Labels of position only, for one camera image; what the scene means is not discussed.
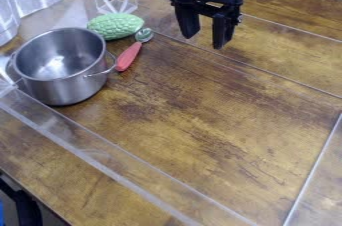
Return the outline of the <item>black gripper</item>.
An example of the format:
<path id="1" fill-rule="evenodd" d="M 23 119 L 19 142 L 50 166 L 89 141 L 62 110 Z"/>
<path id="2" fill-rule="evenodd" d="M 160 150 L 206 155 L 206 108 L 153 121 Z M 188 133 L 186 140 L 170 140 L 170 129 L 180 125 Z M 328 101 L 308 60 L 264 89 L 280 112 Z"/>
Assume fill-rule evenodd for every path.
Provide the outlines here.
<path id="1" fill-rule="evenodd" d="M 241 20 L 244 0 L 170 0 L 182 35 L 190 39 L 201 30 L 200 16 L 213 18 L 213 47 L 221 49 L 233 39 Z"/>

